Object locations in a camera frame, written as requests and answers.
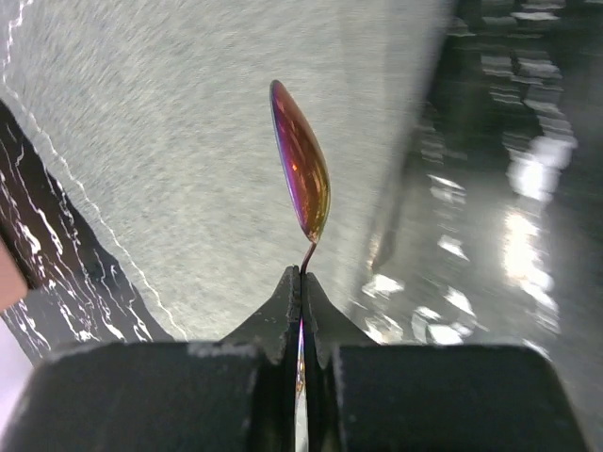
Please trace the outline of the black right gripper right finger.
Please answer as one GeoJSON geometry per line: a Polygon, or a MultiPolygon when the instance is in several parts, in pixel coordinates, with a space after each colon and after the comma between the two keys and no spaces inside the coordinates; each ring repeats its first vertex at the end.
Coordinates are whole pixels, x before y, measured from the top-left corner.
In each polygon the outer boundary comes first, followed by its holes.
{"type": "Polygon", "coordinates": [[[515,345],[379,345],[301,277],[311,451],[585,451],[552,363],[515,345]]]}

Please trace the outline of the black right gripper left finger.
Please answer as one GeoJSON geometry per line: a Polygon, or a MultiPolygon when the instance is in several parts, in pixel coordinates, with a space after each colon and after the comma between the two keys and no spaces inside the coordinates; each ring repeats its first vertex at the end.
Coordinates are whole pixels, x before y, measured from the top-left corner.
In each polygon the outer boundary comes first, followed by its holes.
{"type": "Polygon", "coordinates": [[[5,451],[291,451],[301,275],[223,339],[77,344],[29,378],[5,451]]]}

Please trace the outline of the iridescent orange spoon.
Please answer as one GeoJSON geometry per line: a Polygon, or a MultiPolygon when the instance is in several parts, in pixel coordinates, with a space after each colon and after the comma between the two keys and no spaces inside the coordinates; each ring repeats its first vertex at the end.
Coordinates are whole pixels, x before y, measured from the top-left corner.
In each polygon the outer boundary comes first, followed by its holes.
{"type": "Polygon", "coordinates": [[[269,88],[274,135],[290,199],[309,248],[300,267],[301,343],[306,390],[306,413],[310,451],[321,449],[321,408],[318,389],[318,359],[312,335],[307,268],[322,236],[331,206],[331,185],[318,139],[285,85],[274,80],[269,88]]]}

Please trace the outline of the grey cloth napkin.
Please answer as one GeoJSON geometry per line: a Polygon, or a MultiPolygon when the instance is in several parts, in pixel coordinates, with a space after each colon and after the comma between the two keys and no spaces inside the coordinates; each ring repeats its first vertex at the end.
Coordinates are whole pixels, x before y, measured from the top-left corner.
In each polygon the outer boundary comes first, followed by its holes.
{"type": "Polygon", "coordinates": [[[354,296],[447,1],[5,1],[1,95],[159,324],[219,337],[306,250],[269,83],[331,174],[310,268],[354,296]]]}

